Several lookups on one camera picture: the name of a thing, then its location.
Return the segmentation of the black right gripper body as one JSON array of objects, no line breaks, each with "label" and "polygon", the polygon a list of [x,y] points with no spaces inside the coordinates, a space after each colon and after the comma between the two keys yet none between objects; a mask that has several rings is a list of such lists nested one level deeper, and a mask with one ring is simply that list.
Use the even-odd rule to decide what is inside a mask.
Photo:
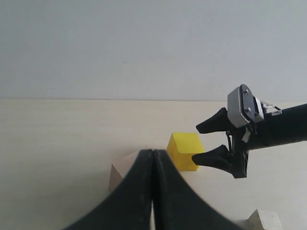
[{"label": "black right gripper body", "polygon": [[231,125],[226,131],[228,152],[226,159],[228,171],[235,179],[247,177],[249,150],[253,138],[263,130],[263,124],[252,124],[242,127]]}]

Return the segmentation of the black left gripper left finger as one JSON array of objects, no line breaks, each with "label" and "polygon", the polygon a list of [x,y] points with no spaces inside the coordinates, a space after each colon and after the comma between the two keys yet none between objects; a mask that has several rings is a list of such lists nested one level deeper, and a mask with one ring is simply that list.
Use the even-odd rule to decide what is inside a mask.
[{"label": "black left gripper left finger", "polygon": [[153,150],[140,150],[113,192],[67,230],[149,230]]}]

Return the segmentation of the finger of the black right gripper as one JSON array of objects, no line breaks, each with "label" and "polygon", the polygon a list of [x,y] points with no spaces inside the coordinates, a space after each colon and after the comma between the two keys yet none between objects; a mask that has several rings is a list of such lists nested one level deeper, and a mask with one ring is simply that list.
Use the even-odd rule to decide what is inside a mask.
[{"label": "finger of the black right gripper", "polygon": [[230,121],[228,119],[227,109],[225,107],[221,108],[212,117],[196,125],[196,129],[201,134],[225,132],[230,130]]},{"label": "finger of the black right gripper", "polygon": [[208,152],[195,154],[191,159],[198,166],[216,168],[233,175],[232,153],[226,145],[221,145]]}]

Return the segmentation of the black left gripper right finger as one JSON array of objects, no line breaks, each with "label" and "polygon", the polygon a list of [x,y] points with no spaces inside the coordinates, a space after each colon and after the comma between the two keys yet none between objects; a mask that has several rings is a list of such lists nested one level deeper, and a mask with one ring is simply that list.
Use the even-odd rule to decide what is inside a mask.
[{"label": "black left gripper right finger", "polygon": [[204,202],[165,150],[154,150],[153,210],[157,230],[240,230]]}]

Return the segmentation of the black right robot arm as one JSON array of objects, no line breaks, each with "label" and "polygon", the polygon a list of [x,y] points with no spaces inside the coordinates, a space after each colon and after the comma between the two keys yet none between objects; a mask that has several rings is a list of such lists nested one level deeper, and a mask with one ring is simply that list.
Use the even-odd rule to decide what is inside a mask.
[{"label": "black right robot arm", "polygon": [[236,128],[221,108],[215,115],[196,126],[201,134],[225,132],[228,145],[192,156],[198,166],[223,170],[234,178],[246,178],[248,154],[251,150],[306,141],[306,104],[277,110],[264,115],[264,120]]}]

